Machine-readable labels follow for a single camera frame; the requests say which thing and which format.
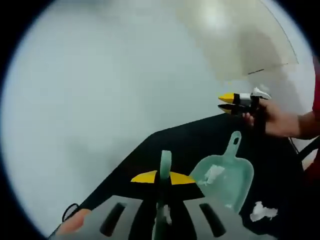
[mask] black table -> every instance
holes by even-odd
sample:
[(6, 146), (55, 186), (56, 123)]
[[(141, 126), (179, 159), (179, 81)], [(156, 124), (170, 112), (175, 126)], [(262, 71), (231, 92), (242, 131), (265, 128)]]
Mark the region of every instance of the black table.
[[(162, 150), (172, 152), (171, 171), (188, 176), (204, 157), (222, 155), (234, 131), (242, 134), (237, 157), (249, 160), (254, 168), (252, 185), (240, 211), (243, 224), (257, 234), (279, 236), (292, 193), (301, 182), (302, 164), (296, 160), (296, 153), (288, 139), (257, 136), (241, 118), (228, 114), (208, 117), (150, 135), (79, 208), (93, 210), (112, 195), (148, 199), (153, 185), (130, 181), (138, 174), (159, 169)], [(196, 184), (172, 187), (177, 201), (203, 196)], [(258, 201), (265, 207), (278, 209), (278, 215), (272, 220), (265, 217), (252, 222), (250, 214)]]

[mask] red sleeve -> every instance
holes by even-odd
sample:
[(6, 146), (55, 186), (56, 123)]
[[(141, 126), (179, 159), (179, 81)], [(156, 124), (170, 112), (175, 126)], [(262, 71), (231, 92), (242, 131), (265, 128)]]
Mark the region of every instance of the red sleeve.
[(315, 119), (320, 121), (320, 64), (316, 57), (313, 57), (313, 64), (315, 72), (315, 87), (312, 111), (314, 112)]

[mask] black slot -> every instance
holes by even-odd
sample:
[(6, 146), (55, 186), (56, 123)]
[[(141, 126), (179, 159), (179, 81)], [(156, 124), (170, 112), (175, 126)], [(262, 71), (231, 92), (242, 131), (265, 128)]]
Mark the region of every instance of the black slot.
[(130, 230), (129, 240), (152, 239), (156, 217), (155, 200), (144, 200), (138, 209)]
[(222, 222), (220, 221), (217, 214), (213, 211), (213, 209), (210, 207), (207, 203), (202, 203), (199, 205), (200, 209), (202, 210), (206, 220), (208, 221), (211, 231), (213, 233), (213, 236), (216, 238), (221, 237), (226, 233), (226, 229)]
[(123, 203), (118, 202), (101, 225), (100, 233), (107, 237), (111, 237), (125, 208), (126, 206)]
[(239, 138), (237, 137), (236, 139), (234, 139), (233, 144), (234, 144), (234, 145), (237, 145), (238, 142), (239, 142)]

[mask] green dustpan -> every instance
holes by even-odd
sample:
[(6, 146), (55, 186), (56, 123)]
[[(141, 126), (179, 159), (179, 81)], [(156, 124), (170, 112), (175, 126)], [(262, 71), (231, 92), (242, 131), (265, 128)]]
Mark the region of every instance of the green dustpan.
[(244, 159), (236, 157), (241, 133), (232, 133), (223, 155), (211, 155), (202, 159), (190, 176), (206, 197), (215, 197), (236, 213), (241, 210), (252, 180), (254, 168)]

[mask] black cable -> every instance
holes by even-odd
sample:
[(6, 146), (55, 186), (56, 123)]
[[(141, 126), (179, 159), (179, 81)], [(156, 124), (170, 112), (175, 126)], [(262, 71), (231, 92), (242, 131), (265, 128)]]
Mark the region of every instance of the black cable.
[(309, 143), (301, 152), (298, 153), (297, 159), (302, 162), (303, 159), (306, 158), (313, 150), (318, 149), (320, 147), (320, 136), (318, 136), (315, 140)]
[(298, 153), (299, 153), (299, 150), (298, 150), (298, 148), (296, 147), (296, 145), (294, 144), (294, 141), (292, 140), (292, 137), (289, 137), (289, 141), (291, 142), (291, 144), (292, 144), (292, 146), (293, 146), (294, 150), (295, 150), (295, 151), (296, 151), (296, 153), (298, 154)]

